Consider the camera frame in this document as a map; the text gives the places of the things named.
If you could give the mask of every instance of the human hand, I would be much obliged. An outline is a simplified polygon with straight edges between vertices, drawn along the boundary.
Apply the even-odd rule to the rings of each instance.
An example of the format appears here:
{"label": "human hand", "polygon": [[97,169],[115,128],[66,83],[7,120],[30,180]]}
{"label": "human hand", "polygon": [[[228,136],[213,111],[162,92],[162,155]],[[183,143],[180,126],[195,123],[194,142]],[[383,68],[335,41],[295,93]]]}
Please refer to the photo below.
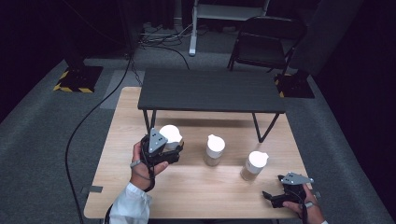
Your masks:
{"label": "human hand", "polygon": [[[140,160],[140,151],[142,150],[141,143],[138,142],[134,144],[134,156],[132,157],[132,162]],[[169,165],[167,161],[163,161],[154,166],[154,175],[158,175],[160,172],[166,169]],[[149,169],[146,164],[140,162],[132,168],[131,182],[137,188],[145,190],[150,186],[149,179]]]}
{"label": "human hand", "polygon": [[[325,221],[324,216],[321,213],[320,207],[318,206],[318,201],[315,196],[311,193],[308,186],[303,184],[306,198],[305,203],[313,203],[313,206],[307,207],[306,211],[308,213],[307,221],[309,224],[321,224]],[[291,211],[298,213],[300,217],[303,216],[303,209],[297,203],[283,202],[283,206],[289,208]]]}

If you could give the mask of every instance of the cable on floor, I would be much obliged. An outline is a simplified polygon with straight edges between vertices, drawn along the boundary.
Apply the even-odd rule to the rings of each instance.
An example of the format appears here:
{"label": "cable on floor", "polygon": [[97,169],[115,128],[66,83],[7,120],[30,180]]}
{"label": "cable on floor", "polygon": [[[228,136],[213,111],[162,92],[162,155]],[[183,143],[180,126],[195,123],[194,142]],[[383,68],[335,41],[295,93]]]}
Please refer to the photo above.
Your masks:
{"label": "cable on floor", "polygon": [[70,145],[71,145],[71,143],[72,143],[73,137],[75,136],[77,130],[78,130],[79,127],[82,125],[82,123],[85,121],[85,119],[86,119],[86,118],[87,118],[87,117],[88,117],[99,105],[101,105],[105,100],[107,100],[108,97],[110,97],[110,96],[120,87],[122,81],[123,81],[123,80],[125,79],[125,77],[126,77],[126,74],[127,74],[127,72],[128,72],[128,69],[129,69],[129,66],[130,66],[131,62],[133,61],[133,57],[134,57],[134,55],[131,54],[131,57],[130,57],[130,59],[129,59],[129,61],[128,61],[128,64],[127,64],[127,66],[126,66],[126,68],[125,68],[125,72],[124,72],[124,74],[123,74],[123,76],[122,76],[122,79],[121,79],[120,83],[117,85],[117,87],[116,87],[108,96],[106,96],[101,102],[99,102],[99,104],[97,104],[93,109],[91,109],[91,111],[81,120],[81,122],[77,125],[77,127],[75,128],[75,130],[72,132],[72,134],[71,134],[71,136],[70,136],[70,138],[69,138],[69,140],[68,140],[68,142],[67,142],[66,151],[65,151],[65,153],[64,153],[64,165],[65,165],[65,168],[66,168],[67,179],[68,179],[68,181],[69,181],[69,185],[70,185],[70,188],[71,188],[72,193],[73,193],[73,198],[74,198],[74,201],[75,201],[75,204],[76,204],[76,208],[77,208],[77,210],[78,210],[78,217],[79,217],[79,223],[80,223],[80,224],[83,224],[83,223],[84,223],[84,219],[83,219],[83,215],[82,215],[82,213],[81,213],[81,209],[80,209],[80,206],[79,206],[79,203],[78,203],[77,194],[76,194],[76,191],[75,191],[75,188],[74,188],[74,184],[73,184],[73,181],[72,181],[72,178],[71,178],[71,175],[70,175],[70,171],[69,171],[68,154],[69,154]]}
{"label": "cable on floor", "polygon": [[150,33],[146,33],[147,28],[144,28],[145,32],[142,33],[141,35],[144,35],[145,37],[141,39],[140,43],[146,44],[146,45],[151,45],[151,46],[164,45],[166,47],[181,45],[182,44],[181,39],[183,37],[187,37],[187,36],[191,35],[191,33],[185,35],[185,33],[190,29],[191,26],[192,26],[192,24],[187,26],[181,32],[178,32],[177,29],[175,28],[176,33],[170,34],[170,35],[155,34],[158,31],[160,31],[162,29],[162,27],[160,27],[160,28],[157,27],[155,31],[150,32]]}
{"label": "cable on floor", "polygon": [[180,52],[178,52],[177,50],[175,50],[175,49],[170,49],[170,48],[167,48],[167,47],[160,47],[160,46],[151,46],[151,45],[145,45],[145,46],[142,46],[143,48],[145,48],[145,47],[149,47],[149,48],[157,48],[157,49],[169,49],[169,50],[172,50],[172,51],[174,51],[174,52],[176,52],[176,53],[178,53],[178,55],[180,55],[182,58],[183,58],[183,60],[184,60],[184,63],[186,64],[186,66],[187,66],[187,69],[188,70],[190,70],[190,67],[189,67],[189,64],[187,63],[187,61],[186,61],[186,58],[180,53]]}

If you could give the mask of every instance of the white sleeve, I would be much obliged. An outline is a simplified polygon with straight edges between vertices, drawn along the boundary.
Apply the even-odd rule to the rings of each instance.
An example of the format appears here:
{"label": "white sleeve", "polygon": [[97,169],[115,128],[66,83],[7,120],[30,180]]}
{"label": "white sleeve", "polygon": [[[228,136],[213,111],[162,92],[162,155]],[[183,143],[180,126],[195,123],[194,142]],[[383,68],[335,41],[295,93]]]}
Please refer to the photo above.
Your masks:
{"label": "white sleeve", "polygon": [[129,183],[120,193],[110,211],[110,224],[147,224],[151,197]]}

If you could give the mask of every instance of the gray carpet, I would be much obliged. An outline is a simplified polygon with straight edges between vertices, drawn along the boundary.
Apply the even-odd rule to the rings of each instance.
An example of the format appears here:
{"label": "gray carpet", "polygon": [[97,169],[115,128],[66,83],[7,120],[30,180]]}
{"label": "gray carpet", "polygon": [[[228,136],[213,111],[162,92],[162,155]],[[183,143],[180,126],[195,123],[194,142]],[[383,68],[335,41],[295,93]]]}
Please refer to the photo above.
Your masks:
{"label": "gray carpet", "polygon": [[[180,50],[190,69],[226,69],[232,35],[209,32],[199,36],[195,57],[188,56],[190,39],[182,41],[174,49]],[[80,121],[118,85],[127,61],[89,59],[85,64],[104,67],[94,93],[53,91],[67,67],[61,62],[0,124],[0,223],[78,223],[64,166],[66,146]],[[182,57],[173,51],[138,49],[134,69],[142,81],[147,67],[187,69]],[[266,71],[239,64],[235,70]],[[138,85],[131,71],[120,87]],[[325,217],[329,223],[394,223],[315,82],[311,77],[308,81],[315,99],[285,98],[284,102],[306,170],[315,179],[315,191],[321,194],[319,202]],[[88,116],[70,144],[69,168],[81,210],[87,195],[80,191],[92,183],[118,95],[120,90]],[[87,218],[84,221],[99,223]]]}

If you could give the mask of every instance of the table leg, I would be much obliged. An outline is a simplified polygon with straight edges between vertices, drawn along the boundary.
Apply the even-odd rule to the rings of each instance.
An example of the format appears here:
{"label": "table leg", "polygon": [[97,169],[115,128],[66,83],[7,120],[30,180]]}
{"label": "table leg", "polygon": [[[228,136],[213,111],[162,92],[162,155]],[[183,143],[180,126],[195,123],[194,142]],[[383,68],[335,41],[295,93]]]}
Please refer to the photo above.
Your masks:
{"label": "table leg", "polygon": [[145,122],[146,122],[146,128],[148,130],[148,133],[150,133],[150,130],[154,128],[155,125],[155,119],[157,116],[157,110],[152,111],[151,115],[151,122],[149,122],[149,115],[147,110],[143,110],[143,116],[145,117]]}
{"label": "table leg", "polygon": [[271,121],[270,125],[267,128],[267,131],[265,131],[265,134],[263,136],[260,134],[259,123],[257,122],[256,114],[252,113],[252,115],[253,115],[254,126],[256,127],[257,137],[259,138],[259,142],[262,143],[264,141],[265,137],[268,135],[268,133],[274,127],[275,122],[276,122],[277,118],[279,117],[279,114],[278,113],[275,114],[273,120]]}

